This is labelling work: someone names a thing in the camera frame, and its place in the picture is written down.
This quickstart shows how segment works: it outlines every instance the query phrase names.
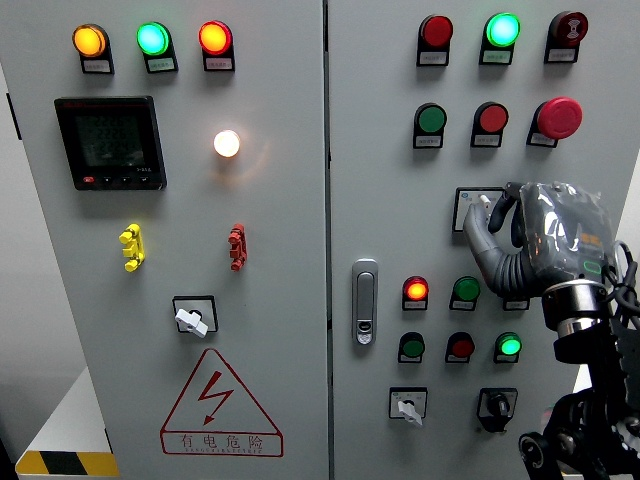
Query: gray metal panel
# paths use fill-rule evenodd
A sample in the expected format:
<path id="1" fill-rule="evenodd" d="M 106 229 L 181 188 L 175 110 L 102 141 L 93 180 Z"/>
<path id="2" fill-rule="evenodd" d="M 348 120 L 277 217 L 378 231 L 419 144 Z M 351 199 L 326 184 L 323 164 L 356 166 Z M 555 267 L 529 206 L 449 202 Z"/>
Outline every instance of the gray metal panel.
<path id="1" fill-rule="evenodd" d="M 235 73 L 202 69 L 198 29 L 213 19 L 233 32 Z M 146 21 L 170 30 L 179 72 L 146 73 Z M 81 73 L 71 34 L 87 22 L 107 31 L 114 76 Z M 322 22 L 320 1 L 2 2 L 2 64 L 124 478 L 328 476 Z M 53 100 L 82 95 L 153 96 L 166 190 L 73 188 Z M 212 140 L 227 128 L 241 150 L 220 161 Z M 147 260 L 128 274 L 118 235 L 131 222 Z M 249 252 L 239 273 L 236 222 Z M 178 334 L 172 297 L 207 294 L 219 332 Z M 283 458 L 162 453 L 160 428 L 209 347 L 282 431 Z M 246 416 L 233 398 L 226 420 Z"/>
<path id="2" fill-rule="evenodd" d="M 478 66 L 485 22 L 504 9 L 522 22 L 513 64 Z M 572 9 L 590 21 L 579 61 L 545 66 L 549 23 Z M 453 22 L 451 61 L 418 69 L 418 27 L 431 14 Z M 455 280 L 479 278 L 464 241 L 451 234 L 455 189 L 510 180 L 575 182 L 603 192 L 615 227 L 640 144 L 639 21 L 631 1 L 330 3 L 336 479 L 526 478 L 518 437 L 540 430 L 544 410 L 571 391 L 576 368 L 555 361 L 556 337 L 544 326 L 539 300 L 529 312 L 506 313 L 484 288 L 475 312 L 449 311 Z M 555 150 L 525 146 L 538 105 L 560 95 L 582 104 L 578 132 Z M 470 149 L 473 115 L 486 101 L 509 110 L 503 144 Z M 444 148 L 414 151 L 413 116 L 426 102 L 447 112 Z M 377 340 L 368 348 L 355 346 L 350 332 L 350 268 L 363 257 L 379 265 Z M 412 275 L 429 282 L 425 313 L 401 311 L 402 284 Z M 495 365 L 494 341 L 509 330 L 523 339 L 520 362 Z M 421 365 L 396 361 L 408 331 L 425 338 Z M 474 338 L 468 365 L 444 362 L 456 331 Z M 402 386 L 429 389 L 424 429 L 388 418 L 389 387 Z M 519 390 L 506 434 L 479 430 L 482 387 Z"/>

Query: orange indicator light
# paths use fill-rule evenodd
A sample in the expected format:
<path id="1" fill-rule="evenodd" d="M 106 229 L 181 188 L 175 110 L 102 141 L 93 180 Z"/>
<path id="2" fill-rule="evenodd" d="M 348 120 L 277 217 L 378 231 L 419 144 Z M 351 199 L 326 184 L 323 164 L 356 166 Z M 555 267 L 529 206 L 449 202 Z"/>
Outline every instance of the orange indicator light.
<path id="1" fill-rule="evenodd" d="M 429 285 L 422 277 L 410 277 L 404 282 L 404 294 L 413 302 L 424 300 L 429 294 Z"/>
<path id="2" fill-rule="evenodd" d="M 107 48 L 104 30 L 97 25 L 80 25 L 73 32 L 73 46 L 85 57 L 99 57 Z"/>
<path id="3" fill-rule="evenodd" d="M 198 36 L 203 50 L 210 55 L 222 55 L 233 41 L 229 27 L 216 20 L 202 25 Z"/>
<path id="4" fill-rule="evenodd" d="M 407 289 L 407 297 L 411 300 L 422 300 L 427 295 L 427 286 L 422 283 L 413 283 Z"/>

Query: red indicator light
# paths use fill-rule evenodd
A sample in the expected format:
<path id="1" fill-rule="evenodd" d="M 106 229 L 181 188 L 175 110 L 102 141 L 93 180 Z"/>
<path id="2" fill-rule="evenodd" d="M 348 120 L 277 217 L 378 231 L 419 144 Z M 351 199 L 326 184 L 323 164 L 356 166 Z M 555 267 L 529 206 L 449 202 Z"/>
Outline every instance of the red indicator light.
<path id="1" fill-rule="evenodd" d="M 540 133 L 554 140 L 567 138 L 582 123 L 582 107 L 569 97 L 557 97 L 545 103 L 538 113 Z"/>
<path id="2" fill-rule="evenodd" d="M 198 39 L 202 49 L 210 55 L 222 55 L 229 50 L 233 41 L 229 27 L 217 20 L 202 25 Z"/>
<path id="3" fill-rule="evenodd" d="M 456 358 L 467 358 L 475 351 L 476 346 L 471 339 L 459 340 L 451 347 L 451 353 Z"/>
<path id="4" fill-rule="evenodd" d="M 424 300 L 429 294 L 429 285 L 422 277 L 411 277 L 404 282 L 404 294 L 413 302 Z"/>
<path id="5" fill-rule="evenodd" d="M 589 29 L 587 17 L 580 12 L 562 12 L 551 21 L 551 34 L 563 47 L 580 44 Z"/>
<path id="6" fill-rule="evenodd" d="M 422 23 L 422 38 L 431 47 L 444 47 L 453 36 L 453 24 L 447 17 L 433 15 Z"/>
<path id="7" fill-rule="evenodd" d="M 502 105 L 491 105 L 480 114 L 480 126 L 485 132 L 495 133 L 502 130 L 509 119 L 507 110 Z"/>

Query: red fuse holder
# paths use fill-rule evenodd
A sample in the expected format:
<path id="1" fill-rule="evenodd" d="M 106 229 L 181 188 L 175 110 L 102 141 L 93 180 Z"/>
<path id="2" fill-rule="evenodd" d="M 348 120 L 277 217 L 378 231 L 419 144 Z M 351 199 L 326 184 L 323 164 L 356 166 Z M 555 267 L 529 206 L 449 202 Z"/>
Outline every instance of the red fuse holder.
<path id="1" fill-rule="evenodd" d="M 231 244 L 229 256 L 233 258 L 231 270 L 237 272 L 244 267 L 247 261 L 247 241 L 244 236 L 244 225 L 236 223 L 233 226 L 229 234 L 229 243 Z"/>

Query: high voltage warning triangle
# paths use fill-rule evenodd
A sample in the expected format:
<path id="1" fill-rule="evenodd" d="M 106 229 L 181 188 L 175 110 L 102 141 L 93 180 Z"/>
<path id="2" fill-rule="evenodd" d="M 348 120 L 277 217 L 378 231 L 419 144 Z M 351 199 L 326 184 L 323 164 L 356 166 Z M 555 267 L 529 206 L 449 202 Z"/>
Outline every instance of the high voltage warning triangle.
<path id="1" fill-rule="evenodd" d="M 204 351 L 160 430 L 170 455 L 282 457 L 284 438 L 220 352 Z"/>

